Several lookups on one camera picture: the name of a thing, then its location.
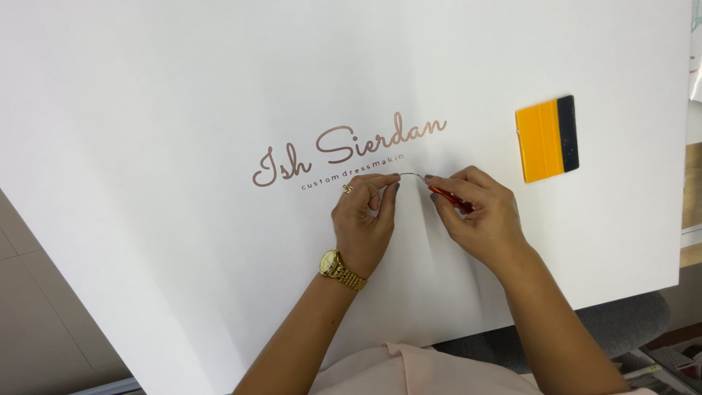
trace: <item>gold watch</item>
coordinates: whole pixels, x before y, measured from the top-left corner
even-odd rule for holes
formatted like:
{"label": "gold watch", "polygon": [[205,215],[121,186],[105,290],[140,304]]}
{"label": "gold watch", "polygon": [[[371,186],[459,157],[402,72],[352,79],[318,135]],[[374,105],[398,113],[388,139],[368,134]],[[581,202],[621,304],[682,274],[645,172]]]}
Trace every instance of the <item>gold watch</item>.
{"label": "gold watch", "polygon": [[368,280],[356,276],[344,267],[343,263],[341,263],[339,250],[329,250],[324,254],[319,262],[319,272],[323,276],[339,280],[342,284],[356,291],[362,290],[368,282]]}

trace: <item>watch face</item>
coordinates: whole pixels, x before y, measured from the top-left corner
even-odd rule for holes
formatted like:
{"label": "watch face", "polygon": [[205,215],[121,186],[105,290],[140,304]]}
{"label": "watch face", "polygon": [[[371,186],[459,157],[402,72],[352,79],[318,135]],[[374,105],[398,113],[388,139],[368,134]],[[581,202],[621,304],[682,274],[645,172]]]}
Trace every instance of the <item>watch face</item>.
{"label": "watch face", "polygon": [[322,274],[329,274],[331,271],[332,266],[334,266],[334,258],[335,258],[334,251],[327,251],[326,254],[322,257],[322,260],[319,263],[319,272]]}

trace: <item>pink shirt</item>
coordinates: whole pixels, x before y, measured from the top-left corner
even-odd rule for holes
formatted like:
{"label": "pink shirt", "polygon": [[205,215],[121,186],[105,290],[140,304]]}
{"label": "pink shirt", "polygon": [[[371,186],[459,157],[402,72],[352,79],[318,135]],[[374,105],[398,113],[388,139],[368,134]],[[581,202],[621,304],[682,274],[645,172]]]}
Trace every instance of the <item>pink shirt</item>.
{"label": "pink shirt", "polygon": [[[407,344],[359,351],[317,374],[310,395],[541,394],[524,378],[491,363]],[[648,389],[628,394],[655,395]]]}

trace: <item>black felt edge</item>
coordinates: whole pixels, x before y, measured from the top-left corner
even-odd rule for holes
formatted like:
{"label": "black felt edge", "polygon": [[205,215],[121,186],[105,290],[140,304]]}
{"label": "black felt edge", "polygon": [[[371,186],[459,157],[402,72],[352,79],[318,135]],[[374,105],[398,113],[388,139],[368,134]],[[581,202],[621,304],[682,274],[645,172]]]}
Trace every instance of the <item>black felt edge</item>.
{"label": "black felt edge", "polygon": [[561,133],[561,152],[563,153],[563,171],[568,172],[580,167],[578,158],[578,137],[575,130],[575,98],[573,95],[557,100],[558,127]]}

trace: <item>yellow squeegee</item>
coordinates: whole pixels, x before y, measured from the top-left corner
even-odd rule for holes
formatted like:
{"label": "yellow squeegee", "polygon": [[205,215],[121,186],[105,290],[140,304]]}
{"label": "yellow squeegee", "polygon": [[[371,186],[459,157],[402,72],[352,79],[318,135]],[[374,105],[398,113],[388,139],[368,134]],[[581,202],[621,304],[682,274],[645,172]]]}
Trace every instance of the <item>yellow squeegee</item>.
{"label": "yellow squeegee", "polygon": [[580,167],[573,96],[518,110],[516,116],[524,182]]}

